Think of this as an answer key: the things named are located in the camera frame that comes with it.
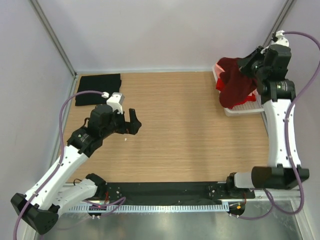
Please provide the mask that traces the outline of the dark red t shirt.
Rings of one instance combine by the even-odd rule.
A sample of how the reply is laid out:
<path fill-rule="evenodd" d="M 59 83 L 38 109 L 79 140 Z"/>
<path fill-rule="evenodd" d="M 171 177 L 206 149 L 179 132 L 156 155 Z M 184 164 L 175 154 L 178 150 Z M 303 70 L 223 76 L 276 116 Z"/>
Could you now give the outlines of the dark red t shirt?
<path fill-rule="evenodd" d="M 223 69 L 219 78 L 225 84 L 224 90 L 219 93 L 219 102 L 228 109 L 232 109 L 257 89 L 256 79 L 243 75 L 238 69 L 237 60 L 223 57 L 216 63 Z"/>

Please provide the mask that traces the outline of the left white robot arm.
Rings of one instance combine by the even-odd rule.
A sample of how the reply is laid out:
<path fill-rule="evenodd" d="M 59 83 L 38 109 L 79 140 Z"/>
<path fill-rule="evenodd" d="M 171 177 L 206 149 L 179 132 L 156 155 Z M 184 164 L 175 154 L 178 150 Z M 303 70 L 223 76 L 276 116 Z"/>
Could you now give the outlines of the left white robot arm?
<path fill-rule="evenodd" d="M 19 218 L 38 234 L 48 233 L 59 217 L 77 203 L 93 198 L 101 200 L 107 192 L 106 181 L 88 174 L 71 189 L 61 192 L 66 180 L 103 145 L 112 134 L 136 135 L 142 126 L 135 109 L 129 109 L 130 121 L 108 104 L 98 104 L 75 130 L 60 157 L 45 175 L 26 193 L 16 193 L 10 200 Z"/>

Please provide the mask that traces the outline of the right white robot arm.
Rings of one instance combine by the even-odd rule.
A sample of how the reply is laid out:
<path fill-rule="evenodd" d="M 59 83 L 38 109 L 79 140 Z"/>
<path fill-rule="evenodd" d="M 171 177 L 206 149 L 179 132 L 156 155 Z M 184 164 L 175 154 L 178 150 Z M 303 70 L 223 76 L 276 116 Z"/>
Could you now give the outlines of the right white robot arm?
<path fill-rule="evenodd" d="M 267 166 L 254 166 L 250 172 L 231 173 L 225 192 L 237 198 L 244 189 L 291 190 L 307 180 L 310 171 L 301 166 L 296 150 L 294 99 L 296 88 L 286 78 L 291 59 L 288 46 L 272 44 L 257 47 L 237 61 L 242 74 L 257 80 L 257 92 L 266 116 L 268 133 Z"/>

